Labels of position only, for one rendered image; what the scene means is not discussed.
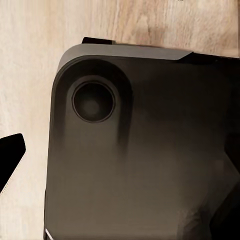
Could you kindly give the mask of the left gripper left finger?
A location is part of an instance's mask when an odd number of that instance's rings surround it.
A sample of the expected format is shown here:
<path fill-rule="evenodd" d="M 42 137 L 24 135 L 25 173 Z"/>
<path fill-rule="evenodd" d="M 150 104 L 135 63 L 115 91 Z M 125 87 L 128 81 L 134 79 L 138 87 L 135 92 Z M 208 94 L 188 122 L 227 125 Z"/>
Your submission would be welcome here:
<path fill-rule="evenodd" d="M 21 133 L 0 138 L 0 193 L 26 152 Z"/>

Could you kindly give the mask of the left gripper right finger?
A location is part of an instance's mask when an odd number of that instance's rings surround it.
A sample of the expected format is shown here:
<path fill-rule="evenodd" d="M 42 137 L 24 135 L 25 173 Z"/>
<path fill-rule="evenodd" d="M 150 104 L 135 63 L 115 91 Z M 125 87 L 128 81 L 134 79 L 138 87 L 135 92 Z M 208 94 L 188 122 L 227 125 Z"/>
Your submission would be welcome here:
<path fill-rule="evenodd" d="M 240 173 L 240 135 L 228 133 L 224 151 Z"/>

